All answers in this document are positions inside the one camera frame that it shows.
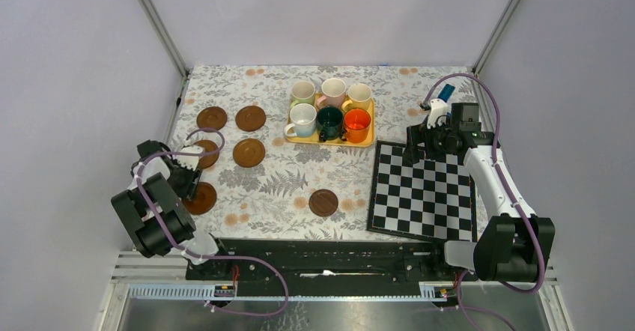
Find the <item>brown coaster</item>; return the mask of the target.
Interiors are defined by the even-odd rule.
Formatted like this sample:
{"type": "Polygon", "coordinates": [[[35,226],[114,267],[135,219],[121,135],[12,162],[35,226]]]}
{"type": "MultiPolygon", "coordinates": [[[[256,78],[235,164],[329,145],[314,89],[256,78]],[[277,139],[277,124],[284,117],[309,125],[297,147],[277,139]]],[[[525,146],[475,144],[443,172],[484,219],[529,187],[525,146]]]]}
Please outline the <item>brown coaster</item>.
{"type": "MultiPolygon", "coordinates": [[[[209,153],[212,151],[216,151],[218,149],[218,145],[215,142],[212,142],[210,140],[201,140],[201,141],[197,141],[195,142],[195,145],[202,147],[204,149],[205,153],[209,153]]],[[[198,165],[197,167],[201,170],[206,169],[206,168],[210,168],[211,166],[213,166],[216,161],[219,158],[219,154],[215,153],[212,155],[208,155],[205,157],[201,157],[198,161],[198,165]]]]}
{"type": "Polygon", "coordinates": [[[183,199],[182,202],[190,214],[200,216],[210,211],[216,200],[216,189],[209,183],[200,182],[197,185],[194,198],[192,200],[183,199]]]}
{"type": "Polygon", "coordinates": [[[226,111],[218,106],[211,106],[201,110],[196,118],[198,128],[214,128],[221,130],[227,123],[226,111]]]}
{"type": "Polygon", "coordinates": [[[263,161],[265,155],[264,144],[257,139],[241,140],[234,146],[232,152],[232,157],[236,164],[244,168],[257,166],[263,161]]]}
{"type": "Polygon", "coordinates": [[[266,119],[265,111],[259,106],[245,106],[237,112],[235,122],[240,130],[253,132],[262,128],[266,119]]]}

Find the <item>brown coaster bottom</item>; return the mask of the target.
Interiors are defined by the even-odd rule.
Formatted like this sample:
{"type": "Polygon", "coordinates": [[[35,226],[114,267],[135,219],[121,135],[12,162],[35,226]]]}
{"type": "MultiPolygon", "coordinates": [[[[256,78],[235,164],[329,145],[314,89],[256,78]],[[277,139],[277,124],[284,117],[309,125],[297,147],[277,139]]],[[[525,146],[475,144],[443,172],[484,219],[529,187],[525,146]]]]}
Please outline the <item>brown coaster bottom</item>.
{"type": "Polygon", "coordinates": [[[194,198],[192,200],[183,199],[182,202],[190,214],[200,216],[210,211],[216,200],[216,189],[209,183],[200,182],[197,185],[194,198]]]}

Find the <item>white and blue mug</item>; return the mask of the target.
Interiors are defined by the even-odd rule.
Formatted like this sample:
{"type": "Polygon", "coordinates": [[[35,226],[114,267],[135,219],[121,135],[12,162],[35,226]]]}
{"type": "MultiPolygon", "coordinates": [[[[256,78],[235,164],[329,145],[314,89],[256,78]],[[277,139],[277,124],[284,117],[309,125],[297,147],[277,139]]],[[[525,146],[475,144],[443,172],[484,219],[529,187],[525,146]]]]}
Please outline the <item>white and blue mug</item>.
{"type": "Polygon", "coordinates": [[[299,103],[290,110],[290,123],[285,127],[286,137],[308,138],[316,130],[316,108],[308,103],[299,103]]]}

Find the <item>dark wood grain coaster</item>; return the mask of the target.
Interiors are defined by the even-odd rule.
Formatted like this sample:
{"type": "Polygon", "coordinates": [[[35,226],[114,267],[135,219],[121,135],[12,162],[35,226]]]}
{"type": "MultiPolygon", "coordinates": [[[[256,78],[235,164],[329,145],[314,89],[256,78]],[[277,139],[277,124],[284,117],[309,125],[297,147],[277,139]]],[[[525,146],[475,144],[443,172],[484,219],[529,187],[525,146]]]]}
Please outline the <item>dark wood grain coaster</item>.
{"type": "Polygon", "coordinates": [[[338,197],[329,189],[319,189],[311,194],[308,205],[310,211],[316,216],[331,216],[338,209],[338,197]]]}

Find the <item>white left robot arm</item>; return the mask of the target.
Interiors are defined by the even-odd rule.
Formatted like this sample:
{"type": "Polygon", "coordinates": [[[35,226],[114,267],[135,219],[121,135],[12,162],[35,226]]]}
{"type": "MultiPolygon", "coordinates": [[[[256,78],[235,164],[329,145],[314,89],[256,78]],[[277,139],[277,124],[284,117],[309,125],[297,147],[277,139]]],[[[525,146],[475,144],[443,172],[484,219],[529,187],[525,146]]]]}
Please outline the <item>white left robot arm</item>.
{"type": "Polygon", "coordinates": [[[133,245],[146,258],[177,249],[191,263],[204,263],[214,279],[224,279],[232,269],[231,257],[193,220],[217,200],[214,187],[201,181],[202,171],[218,159],[217,144],[194,142],[172,155],[166,144],[147,140],[137,151],[132,183],[111,199],[133,245]]]}

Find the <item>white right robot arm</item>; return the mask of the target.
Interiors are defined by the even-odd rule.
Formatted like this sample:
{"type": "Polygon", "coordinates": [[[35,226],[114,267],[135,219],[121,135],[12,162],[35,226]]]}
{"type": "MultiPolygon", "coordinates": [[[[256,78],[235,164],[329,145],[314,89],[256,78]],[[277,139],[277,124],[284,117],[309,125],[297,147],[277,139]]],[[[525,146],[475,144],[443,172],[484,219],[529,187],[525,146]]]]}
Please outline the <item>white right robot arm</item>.
{"type": "Polygon", "coordinates": [[[429,268],[437,279],[450,279],[459,268],[482,281],[510,285],[544,281],[555,237],[551,219],[539,217],[520,194],[504,162],[496,133],[481,128],[477,103],[435,98],[424,105],[428,115],[407,128],[404,162],[443,162],[455,156],[476,184],[488,224],[478,241],[448,240],[429,268]]]}

